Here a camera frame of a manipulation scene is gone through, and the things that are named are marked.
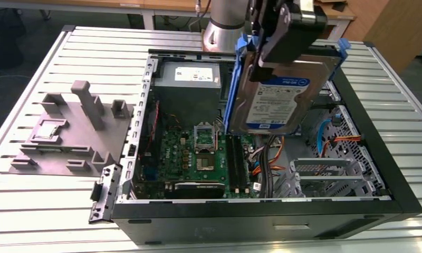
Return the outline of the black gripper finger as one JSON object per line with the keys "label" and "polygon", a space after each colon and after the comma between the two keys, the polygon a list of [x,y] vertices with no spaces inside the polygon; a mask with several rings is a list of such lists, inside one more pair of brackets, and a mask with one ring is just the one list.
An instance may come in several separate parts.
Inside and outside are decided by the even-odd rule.
{"label": "black gripper finger", "polygon": [[257,52],[254,59],[249,66],[249,80],[251,82],[261,82],[274,78],[274,69],[281,66],[282,63],[267,62],[262,59],[262,52]]}

